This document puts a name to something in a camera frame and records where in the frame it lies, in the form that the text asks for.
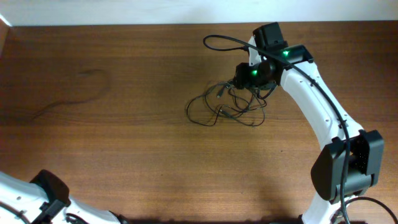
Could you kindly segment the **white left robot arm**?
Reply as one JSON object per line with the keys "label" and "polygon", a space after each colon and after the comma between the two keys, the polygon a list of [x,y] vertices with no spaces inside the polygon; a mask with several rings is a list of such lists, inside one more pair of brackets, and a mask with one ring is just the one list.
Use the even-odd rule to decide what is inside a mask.
{"label": "white left robot arm", "polygon": [[29,182],[1,173],[1,223],[122,224],[129,220],[76,200],[62,180],[41,170]]}

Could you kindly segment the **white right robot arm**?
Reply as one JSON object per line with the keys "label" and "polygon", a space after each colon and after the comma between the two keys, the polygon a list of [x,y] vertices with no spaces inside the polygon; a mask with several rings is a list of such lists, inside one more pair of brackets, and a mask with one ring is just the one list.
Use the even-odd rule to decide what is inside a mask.
{"label": "white right robot arm", "polygon": [[384,140],[365,131],[339,104],[304,45],[289,46],[273,22],[253,30],[249,61],[236,67],[236,88],[272,90],[281,86],[310,123],[321,153],[311,169],[316,190],[297,223],[338,223],[341,200],[349,204],[379,180]]}

